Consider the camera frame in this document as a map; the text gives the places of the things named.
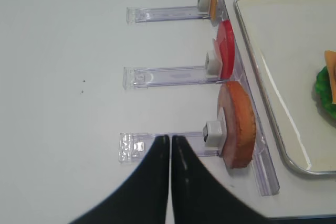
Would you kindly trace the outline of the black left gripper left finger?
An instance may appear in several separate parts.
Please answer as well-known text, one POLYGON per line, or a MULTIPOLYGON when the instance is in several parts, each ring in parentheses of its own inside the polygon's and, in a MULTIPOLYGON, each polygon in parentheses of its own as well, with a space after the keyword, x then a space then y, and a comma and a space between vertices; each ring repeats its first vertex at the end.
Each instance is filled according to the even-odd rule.
POLYGON ((72 223, 165 223, 169 174, 170 138, 158 136, 130 177, 72 223))

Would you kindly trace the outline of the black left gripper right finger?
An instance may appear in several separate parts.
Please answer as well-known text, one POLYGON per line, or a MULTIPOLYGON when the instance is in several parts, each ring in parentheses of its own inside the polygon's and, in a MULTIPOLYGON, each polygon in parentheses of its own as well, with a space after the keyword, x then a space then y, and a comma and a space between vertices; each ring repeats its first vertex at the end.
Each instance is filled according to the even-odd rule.
POLYGON ((179 135, 172 137, 171 193, 175 223, 270 223, 224 188, 179 135))

